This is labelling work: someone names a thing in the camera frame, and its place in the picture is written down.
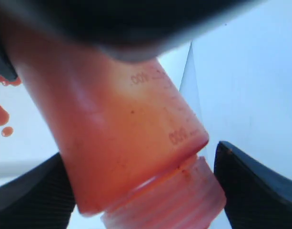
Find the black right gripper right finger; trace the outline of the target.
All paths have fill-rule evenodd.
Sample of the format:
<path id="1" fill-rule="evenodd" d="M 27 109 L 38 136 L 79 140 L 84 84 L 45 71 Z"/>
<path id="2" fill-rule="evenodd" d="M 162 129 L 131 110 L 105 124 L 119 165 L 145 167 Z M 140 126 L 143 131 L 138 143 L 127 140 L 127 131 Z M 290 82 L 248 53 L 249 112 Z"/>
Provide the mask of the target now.
<path id="1" fill-rule="evenodd" d="M 214 174 L 233 229 L 292 229 L 292 180 L 227 141 L 217 145 Z"/>

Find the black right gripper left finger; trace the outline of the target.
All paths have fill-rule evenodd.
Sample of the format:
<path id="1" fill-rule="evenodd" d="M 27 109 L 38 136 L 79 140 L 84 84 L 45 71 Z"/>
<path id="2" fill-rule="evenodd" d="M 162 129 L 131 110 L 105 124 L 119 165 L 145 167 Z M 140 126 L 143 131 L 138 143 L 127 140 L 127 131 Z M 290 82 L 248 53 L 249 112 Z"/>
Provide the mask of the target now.
<path id="1" fill-rule="evenodd" d="M 0 229 L 65 229 L 75 199 L 60 154 L 0 186 Z"/>

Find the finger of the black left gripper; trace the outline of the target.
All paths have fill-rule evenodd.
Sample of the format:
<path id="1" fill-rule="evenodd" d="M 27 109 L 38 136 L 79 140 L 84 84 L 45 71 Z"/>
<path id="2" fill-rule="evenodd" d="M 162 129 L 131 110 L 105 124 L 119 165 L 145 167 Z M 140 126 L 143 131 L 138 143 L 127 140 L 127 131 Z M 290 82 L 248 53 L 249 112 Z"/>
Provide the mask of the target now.
<path id="1" fill-rule="evenodd" d="M 0 11 L 46 34 L 140 62 L 257 6 L 257 0 L 0 0 Z"/>
<path id="2" fill-rule="evenodd" d="M 7 81 L 15 81 L 18 78 L 18 75 L 11 64 L 1 41 L 0 41 L 0 75 Z"/>

